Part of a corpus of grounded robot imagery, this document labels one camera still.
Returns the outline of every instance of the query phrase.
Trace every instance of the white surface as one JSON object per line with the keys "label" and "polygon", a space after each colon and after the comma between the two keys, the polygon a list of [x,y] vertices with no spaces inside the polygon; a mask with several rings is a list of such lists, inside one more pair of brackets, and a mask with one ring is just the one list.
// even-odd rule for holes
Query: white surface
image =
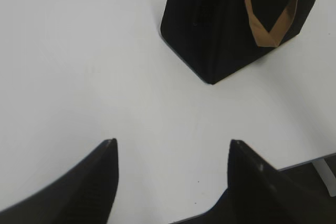
{"label": "white surface", "polygon": [[166,0],[0,0],[0,209],[119,140],[109,223],[168,224],[226,188],[232,138],[277,168],[336,152],[334,0],[215,86],[161,40]]}

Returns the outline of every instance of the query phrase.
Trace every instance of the black object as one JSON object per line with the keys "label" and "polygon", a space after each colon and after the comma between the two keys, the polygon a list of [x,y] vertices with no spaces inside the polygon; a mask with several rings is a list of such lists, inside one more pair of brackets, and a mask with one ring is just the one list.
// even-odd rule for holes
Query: black object
{"label": "black object", "polygon": [[[251,0],[270,30],[288,0]],[[299,0],[295,19],[282,44],[298,35],[315,0]],[[258,47],[244,0],[167,0],[161,34],[207,83],[215,84],[272,51]]]}
{"label": "black object", "polygon": [[332,224],[336,201],[309,164],[279,172],[243,141],[232,141],[228,189],[210,211],[178,223]]}
{"label": "black object", "polygon": [[106,224],[118,179],[117,140],[106,140],[56,182],[1,212],[0,223]]}

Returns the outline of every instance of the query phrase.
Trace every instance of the tan handle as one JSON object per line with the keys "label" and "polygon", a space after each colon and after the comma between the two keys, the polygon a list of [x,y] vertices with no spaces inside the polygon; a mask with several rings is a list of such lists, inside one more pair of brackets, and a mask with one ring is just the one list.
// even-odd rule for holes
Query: tan handle
{"label": "tan handle", "polygon": [[256,44],[259,47],[278,47],[294,21],[298,0],[289,0],[270,32],[254,14],[251,0],[245,0],[245,5]]}

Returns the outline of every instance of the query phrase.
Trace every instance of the black pointed object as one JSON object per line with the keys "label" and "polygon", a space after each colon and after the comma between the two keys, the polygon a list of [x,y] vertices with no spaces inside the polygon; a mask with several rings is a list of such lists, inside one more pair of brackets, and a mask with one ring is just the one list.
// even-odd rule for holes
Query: black pointed object
{"label": "black pointed object", "polygon": [[0,212],[0,223],[106,224],[118,180],[117,140],[106,140],[63,177]]}
{"label": "black pointed object", "polygon": [[177,223],[335,224],[336,205],[301,187],[285,173],[270,166],[243,141],[233,140],[228,189],[211,210]]}

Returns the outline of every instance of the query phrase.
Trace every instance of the black bag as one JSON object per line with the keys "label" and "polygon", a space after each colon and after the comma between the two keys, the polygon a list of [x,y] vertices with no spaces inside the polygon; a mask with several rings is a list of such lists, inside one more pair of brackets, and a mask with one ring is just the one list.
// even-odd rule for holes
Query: black bag
{"label": "black bag", "polygon": [[167,0],[161,34],[215,84],[298,35],[315,0]]}

